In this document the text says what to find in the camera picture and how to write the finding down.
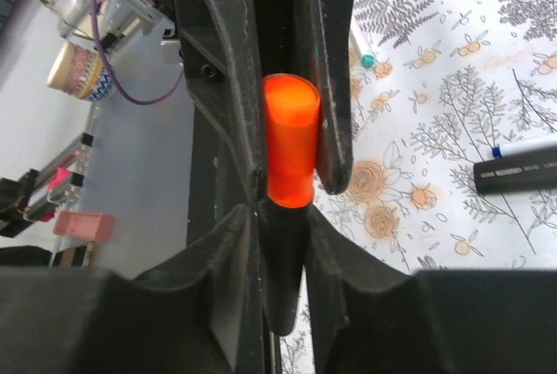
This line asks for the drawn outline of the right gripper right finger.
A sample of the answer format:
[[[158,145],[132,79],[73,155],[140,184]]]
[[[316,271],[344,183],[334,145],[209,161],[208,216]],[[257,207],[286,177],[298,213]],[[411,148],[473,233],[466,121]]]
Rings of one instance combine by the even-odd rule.
[[[553,373],[552,270],[404,274],[309,212],[305,261],[319,373]]]

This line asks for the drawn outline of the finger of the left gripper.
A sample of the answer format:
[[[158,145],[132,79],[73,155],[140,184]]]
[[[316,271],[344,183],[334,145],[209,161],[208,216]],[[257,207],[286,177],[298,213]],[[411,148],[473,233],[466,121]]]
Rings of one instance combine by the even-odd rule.
[[[320,95],[317,172],[327,193],[348,186],[353,163],[348,40],[353,0],[294,0],[293,69]]]
[[[187,90],[227,143],[251,200],[265,194],[262,83],[253,0],[174,0]]]

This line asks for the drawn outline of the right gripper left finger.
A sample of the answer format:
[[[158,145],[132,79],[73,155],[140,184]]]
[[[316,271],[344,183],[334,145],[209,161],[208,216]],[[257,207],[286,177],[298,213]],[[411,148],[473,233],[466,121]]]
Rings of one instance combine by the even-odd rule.
[[[4,267],[4,373],[232,373],[252,210],[129,280],[107,270]]]

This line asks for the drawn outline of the teal pen cap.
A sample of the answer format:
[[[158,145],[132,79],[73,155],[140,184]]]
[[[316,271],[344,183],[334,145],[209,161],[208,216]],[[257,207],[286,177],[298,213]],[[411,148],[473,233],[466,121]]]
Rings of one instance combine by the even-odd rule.
[[[375,56],[371,54],[365,54],[361,57],[361,65],[366,69],[371,69],[376,64]]]

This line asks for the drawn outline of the orange black highlighter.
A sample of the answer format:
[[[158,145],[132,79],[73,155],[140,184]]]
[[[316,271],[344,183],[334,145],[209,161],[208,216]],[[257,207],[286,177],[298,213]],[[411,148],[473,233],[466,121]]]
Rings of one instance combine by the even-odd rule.
[[[306,206],[286,208],[269,198],[258,204],[263,308],[269,330],[280,337],[295,325],[309,233]]]

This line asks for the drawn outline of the blue capped white pen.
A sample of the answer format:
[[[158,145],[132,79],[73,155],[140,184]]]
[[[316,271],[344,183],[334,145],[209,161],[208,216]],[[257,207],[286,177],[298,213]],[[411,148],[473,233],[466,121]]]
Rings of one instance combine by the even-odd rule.
[[[530,151],[555,148],[556,144],[557,136],[553,133],[544,137],[536,137],[508,144],[497,145],[492,148],[492,155],[494,158],[510,157]]]

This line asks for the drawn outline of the pink eraser block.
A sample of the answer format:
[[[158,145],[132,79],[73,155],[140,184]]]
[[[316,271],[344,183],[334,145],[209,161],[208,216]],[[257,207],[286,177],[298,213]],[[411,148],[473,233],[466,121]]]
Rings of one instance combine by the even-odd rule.
[[[115,223],[114,216],[104,213],[61,211],[53,233],[96,243],[106,243]]]

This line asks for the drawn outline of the floral tablecloth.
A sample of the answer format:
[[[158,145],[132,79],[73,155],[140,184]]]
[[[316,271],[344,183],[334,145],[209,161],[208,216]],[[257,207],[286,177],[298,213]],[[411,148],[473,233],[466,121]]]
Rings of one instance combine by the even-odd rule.
[[[556,0],[353,0],[349,72],[351,181],[314,200],[338,233],[407,275],[556,274],[556,188],[473,182],[493,147],[556,132]],[[319,373],[307,278],[300,299],[282,370]]]

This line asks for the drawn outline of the patterned paper cup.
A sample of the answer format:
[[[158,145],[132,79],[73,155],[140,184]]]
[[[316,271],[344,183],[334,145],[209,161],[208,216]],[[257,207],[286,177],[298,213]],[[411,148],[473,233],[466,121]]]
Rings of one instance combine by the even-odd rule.
[[[59,51],[46,85],[93,103],[109,96],[113,89],[99,54],[69,41]]]

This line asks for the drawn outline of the green capped black highlighter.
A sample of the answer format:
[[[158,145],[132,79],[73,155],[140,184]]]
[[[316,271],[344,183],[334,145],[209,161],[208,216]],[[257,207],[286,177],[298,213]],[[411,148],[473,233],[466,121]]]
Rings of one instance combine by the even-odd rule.
[[[481,195],[556,188],[556,149],[532,150],[473,166],[473,182]]]

